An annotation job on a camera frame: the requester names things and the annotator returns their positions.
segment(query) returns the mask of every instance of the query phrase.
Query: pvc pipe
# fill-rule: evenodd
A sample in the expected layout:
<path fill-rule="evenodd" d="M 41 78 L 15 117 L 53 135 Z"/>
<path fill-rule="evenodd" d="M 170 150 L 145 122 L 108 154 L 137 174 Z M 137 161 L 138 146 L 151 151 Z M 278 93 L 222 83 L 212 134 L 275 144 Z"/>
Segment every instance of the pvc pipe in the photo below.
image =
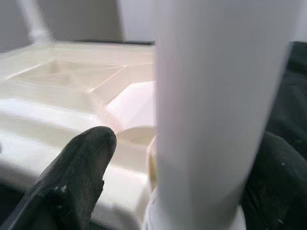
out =
<path fill-rule="evenodd" d="M 17 3 L 24 16 L 28 35 L 33 44 L 40 45 L 52 42 L 51 32 L 40 14 L 36 0 L 17 0 Z"/>
<path fill-rule="evenodd" d="M 157 1 L 156 229 L 229 229 L 300 5 Z"/>

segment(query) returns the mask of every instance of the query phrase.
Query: white pipe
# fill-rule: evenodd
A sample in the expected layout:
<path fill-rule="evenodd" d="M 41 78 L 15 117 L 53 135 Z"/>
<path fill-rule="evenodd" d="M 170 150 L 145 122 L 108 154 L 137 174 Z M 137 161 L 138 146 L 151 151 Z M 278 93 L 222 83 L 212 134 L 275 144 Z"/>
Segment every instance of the white pipe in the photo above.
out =
<path fill-rule="evenodd" d="M 28 35 L 34 45 L 50 43 L 51 33 L 39 11 L 36 0 L 17 0 L 28 28 Z"/>
<path fill-rule="evenodd" d="M 300 0 L 157 1 L 156 229 L 228 229 Z"/>

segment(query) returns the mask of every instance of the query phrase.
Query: cream plastic surface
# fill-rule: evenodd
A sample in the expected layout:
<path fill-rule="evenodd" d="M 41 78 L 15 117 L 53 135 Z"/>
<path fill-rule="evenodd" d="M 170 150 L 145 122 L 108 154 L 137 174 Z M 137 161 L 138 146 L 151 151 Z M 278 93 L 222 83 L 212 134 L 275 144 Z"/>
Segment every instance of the cream plastic surface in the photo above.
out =
<path fill-rule="evenodd" d="M 146 149 L 156 135 L 153 60 L 151 46 L 81 43 L 3 54 L 1 179 L 29 188 L 72 137 L 108 126 L 118 146 L 92 218 L 140 228 L 151 192 Z"/>

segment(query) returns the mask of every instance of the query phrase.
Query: dark fabric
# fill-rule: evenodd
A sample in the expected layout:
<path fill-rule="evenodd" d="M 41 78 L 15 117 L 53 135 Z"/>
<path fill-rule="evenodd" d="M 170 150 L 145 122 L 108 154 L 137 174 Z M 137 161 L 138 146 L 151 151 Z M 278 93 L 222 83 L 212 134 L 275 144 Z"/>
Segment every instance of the dark fabric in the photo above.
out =
<path fill-rule="evenodd" d="M 307 43 L 293 43 L 241 205 L 247 230 L 307 230 Z"/>
<path fill-rule="evenodd" d="M 307 43 L 293 44 L 266 130 L 307 159 Z"/>
<path fill-rule="evenodd" d="M 307 161 L 266 132 L 241 205 L 247 230 L 307 229 Z"/>

